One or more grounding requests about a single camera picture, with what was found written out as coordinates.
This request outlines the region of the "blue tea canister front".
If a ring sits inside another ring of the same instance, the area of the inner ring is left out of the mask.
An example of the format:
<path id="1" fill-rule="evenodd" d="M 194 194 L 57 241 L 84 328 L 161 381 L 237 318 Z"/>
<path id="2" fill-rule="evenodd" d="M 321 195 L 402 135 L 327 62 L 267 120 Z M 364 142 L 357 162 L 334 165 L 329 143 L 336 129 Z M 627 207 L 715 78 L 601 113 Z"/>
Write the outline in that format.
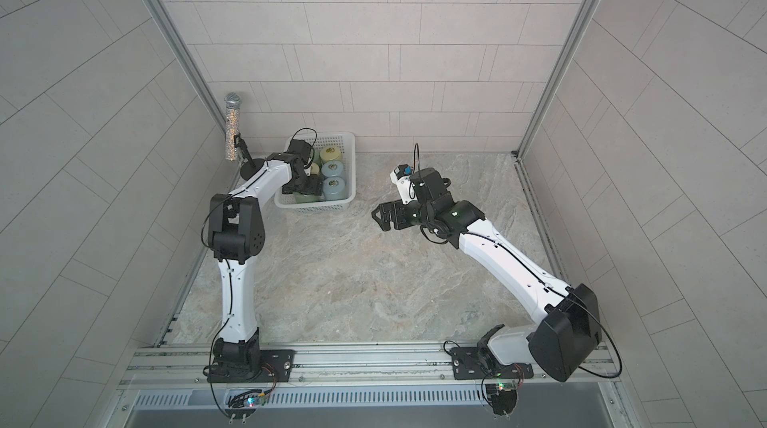
<path id="1" fill-rule="evenodd" d="M 325 201 L 338 201 L 346 199 L 349 190 L 346 181 L 339 176 L 327 177 L 323 183 L 323 198 Z"/>

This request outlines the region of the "blue tea canister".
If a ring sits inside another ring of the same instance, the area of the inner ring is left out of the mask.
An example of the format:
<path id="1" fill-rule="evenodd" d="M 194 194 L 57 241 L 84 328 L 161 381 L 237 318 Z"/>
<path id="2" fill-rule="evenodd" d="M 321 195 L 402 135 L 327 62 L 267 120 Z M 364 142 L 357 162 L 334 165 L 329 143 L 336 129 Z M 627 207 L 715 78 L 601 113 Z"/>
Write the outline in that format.
<path id="1" fill-rule="evenodd" d="M 338 201 L 346 199 L 349 190 L 346 181 L 339 176 L 327 177 L 323 183 L 323 198 L 325 201 Z"/>
<path id="2" fill-rule="evenodd" d="M 321 168 L 321 172 L 325 178 L 346 178 L 345 164 L 341 160 L 331 160 L 325 162 Z"/>

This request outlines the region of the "white plastic basket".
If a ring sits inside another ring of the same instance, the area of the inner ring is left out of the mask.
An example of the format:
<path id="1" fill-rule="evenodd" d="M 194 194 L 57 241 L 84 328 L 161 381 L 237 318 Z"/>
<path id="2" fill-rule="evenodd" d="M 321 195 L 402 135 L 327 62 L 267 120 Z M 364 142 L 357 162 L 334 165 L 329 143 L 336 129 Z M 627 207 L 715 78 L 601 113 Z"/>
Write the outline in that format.
<path id="1" fill-rule="evenodd" d="M 277 208 L 293 210 L 297 213 L 319 213 L 326 211 L 345 210 L 349 207 L 356 196 L 356 139 L 355 134 L 351 132 L 320 132 L 318 137 L 312 131 L 296 134 L 297 139 L 303 139 L 307 142 L 315 142 L 317 151 L 327 146 L 335 146 L 342 154 L 344 164 L 344 174 L 347 197 L 338 200 L 317 201 L 299 203 L 295 200 L 293 194 L 282 194 L 280 191 L 275 195 L 275 204 Z"/>

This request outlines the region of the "dark green tea canister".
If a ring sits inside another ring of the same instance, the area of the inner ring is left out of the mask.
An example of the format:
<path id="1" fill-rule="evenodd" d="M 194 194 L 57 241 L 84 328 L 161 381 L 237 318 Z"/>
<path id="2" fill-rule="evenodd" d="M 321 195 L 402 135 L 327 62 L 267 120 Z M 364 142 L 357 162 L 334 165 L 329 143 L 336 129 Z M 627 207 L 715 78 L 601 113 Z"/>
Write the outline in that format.
<path id="1" fill-rule="evenodd" d="M 294 193 L 294 200 L 298 204 L 303 203 L 318 203 L 324 200 L 321 194 L 303 194 L 299 192 Z"/>

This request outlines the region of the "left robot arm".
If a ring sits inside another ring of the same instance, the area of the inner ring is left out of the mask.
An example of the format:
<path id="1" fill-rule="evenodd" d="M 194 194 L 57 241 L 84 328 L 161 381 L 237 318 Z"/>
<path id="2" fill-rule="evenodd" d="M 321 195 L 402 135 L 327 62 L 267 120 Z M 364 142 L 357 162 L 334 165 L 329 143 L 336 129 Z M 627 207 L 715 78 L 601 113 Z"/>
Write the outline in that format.
<path id="1" fill-rule="evenodd" d="M 205 246 L 218 262 L 222 282 L 222 328 L 213 357 L 222 365 L 261 366 L 259 327 L 250 287 L 255 257 L 266 244 L 262 208 L 277 193 L 317 195 L 322 183 L 311 174 L 314 151 L 284 151 L 266 158 L 248 156 L 240 167 L 243 183 L 211 199 Z"/>

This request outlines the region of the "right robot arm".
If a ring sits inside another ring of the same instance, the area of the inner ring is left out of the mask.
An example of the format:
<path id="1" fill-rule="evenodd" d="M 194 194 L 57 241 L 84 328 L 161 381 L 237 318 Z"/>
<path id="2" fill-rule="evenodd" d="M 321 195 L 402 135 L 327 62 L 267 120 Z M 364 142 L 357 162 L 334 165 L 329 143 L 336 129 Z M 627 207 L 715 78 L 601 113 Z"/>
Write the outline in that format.
<path id="1" fill-rule="evenodd" d="M 382 230 L 417 226 L 428 240 L 457 248 L 500 281 L 533 321 L 531 327 L 489 330 L 477 344 L 479 364 L 497 375 L 516 363 L 534 363 L 565 382 L 602 340 L 593 291 L 584 284 L 573 287 L 534 263 L 474 204 L 454 200 L 449 180 L 435 169 L 401 164 L 391 182 L 399 199 L 372 212 Z"/>

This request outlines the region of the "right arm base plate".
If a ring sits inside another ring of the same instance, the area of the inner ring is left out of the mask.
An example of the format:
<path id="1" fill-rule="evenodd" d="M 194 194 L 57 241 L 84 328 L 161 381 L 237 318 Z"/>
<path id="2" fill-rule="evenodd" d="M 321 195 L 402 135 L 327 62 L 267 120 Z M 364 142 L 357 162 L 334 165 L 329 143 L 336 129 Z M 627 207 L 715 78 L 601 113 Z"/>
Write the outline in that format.
<path id="1" fill-rule="evenodd" d="M 475 348 L 453 346 L 447 350 L 453 364 L 455 380 L 488 380 L 491 378 L 524 380 L 533 379 L 533 366 L 514 363 L 500 368 L 484 368 Z"/>

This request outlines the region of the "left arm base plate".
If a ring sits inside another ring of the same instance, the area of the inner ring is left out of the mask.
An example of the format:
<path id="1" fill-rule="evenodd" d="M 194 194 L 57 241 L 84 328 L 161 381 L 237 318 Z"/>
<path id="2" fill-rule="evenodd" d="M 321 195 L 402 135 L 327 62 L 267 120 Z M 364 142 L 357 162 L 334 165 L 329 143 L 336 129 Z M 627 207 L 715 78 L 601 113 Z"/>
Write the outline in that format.
<path id="1" fill-rule="evenodd" d="M 256 356 L 249 352 L 215 354 L 203 373 L 209 383 L 287 382 L 295 354 L 294 350 L 267 350 Z"/>

